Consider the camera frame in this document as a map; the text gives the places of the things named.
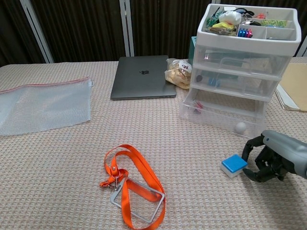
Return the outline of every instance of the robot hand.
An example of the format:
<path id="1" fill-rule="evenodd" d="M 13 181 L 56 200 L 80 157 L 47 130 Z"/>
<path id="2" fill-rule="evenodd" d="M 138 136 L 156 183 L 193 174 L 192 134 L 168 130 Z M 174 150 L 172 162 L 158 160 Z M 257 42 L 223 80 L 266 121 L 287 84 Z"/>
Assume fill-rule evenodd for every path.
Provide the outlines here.
<path id="1" fill-rule="evenodd" d="M 255 159 L 259 172 L 243 169 L 249 179 L 265 182 L 277 177 L 283 180 L 287 172 L 307 179 L 307 143 L 272 130 L 265 130 L 261 136 L 249 140 L 242 153 L 242 159 L 248 161 L 254 147 L 265 145 Z"/>

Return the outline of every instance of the blue eraser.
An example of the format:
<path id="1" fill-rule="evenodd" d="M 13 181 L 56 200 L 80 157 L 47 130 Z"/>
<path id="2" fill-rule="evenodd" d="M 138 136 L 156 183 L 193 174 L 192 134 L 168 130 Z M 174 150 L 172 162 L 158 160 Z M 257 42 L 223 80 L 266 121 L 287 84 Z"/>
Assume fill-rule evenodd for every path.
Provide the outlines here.
<path id="1" fill-rule="evenodd" d="M 230 177 L 237 176 L 242 169 L 247 166 L 247 162 L 237 154 L 222 161 L 221 169 Z"/>

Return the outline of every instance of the markers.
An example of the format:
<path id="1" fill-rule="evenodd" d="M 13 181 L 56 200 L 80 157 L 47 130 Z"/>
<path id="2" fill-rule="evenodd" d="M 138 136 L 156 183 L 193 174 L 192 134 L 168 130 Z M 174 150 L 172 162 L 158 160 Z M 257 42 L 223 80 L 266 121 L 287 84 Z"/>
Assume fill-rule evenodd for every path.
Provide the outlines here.
<path id="1" fill-rule="evenodd" d="M 238 32 L 238 37 L 251 38 L 252 36 L 253 36 L 253 32 L 251 29 L 240 29 Z"/>

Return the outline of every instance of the laptop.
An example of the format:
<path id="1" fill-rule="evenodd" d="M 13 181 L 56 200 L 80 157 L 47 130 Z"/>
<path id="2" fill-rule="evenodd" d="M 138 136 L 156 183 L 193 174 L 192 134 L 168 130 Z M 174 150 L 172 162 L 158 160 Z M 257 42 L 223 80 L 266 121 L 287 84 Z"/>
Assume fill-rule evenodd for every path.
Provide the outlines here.
<path id="1" fill-rule="evenodd" d="M 165 80 L 167 55 L 121 57 L 111 100 L 176 97 L 175 85 Z"/>

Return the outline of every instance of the dark curtain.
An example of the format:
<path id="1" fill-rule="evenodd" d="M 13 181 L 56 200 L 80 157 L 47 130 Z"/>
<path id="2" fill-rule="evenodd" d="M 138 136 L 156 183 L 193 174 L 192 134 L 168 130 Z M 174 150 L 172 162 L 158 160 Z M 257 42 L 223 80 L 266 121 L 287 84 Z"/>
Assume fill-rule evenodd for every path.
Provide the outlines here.
<path id="1" fill-rule="evenodd" d="M 187 58 L 211 0 L 130 0 L 136 56 Z"/>
<path id="2" fill-rule="evenodd" d="M 307 25 L 306 25 L 307 1 L 306 0 L 221 0 L 221 4 L 295 8 L 297 10 L 298 22 L 302 29 L 301 44 L 303 43 L 307 35 Z"/>
<path id="3" fill-rule="evenodd" d="M 20 1 L 1 0 L 0 67 L 44 62 Z"/>
<path id="4" fill-rule="evenodd" d="M 125 56 L 118 0 L 31 0 L 55 62 Z"/>

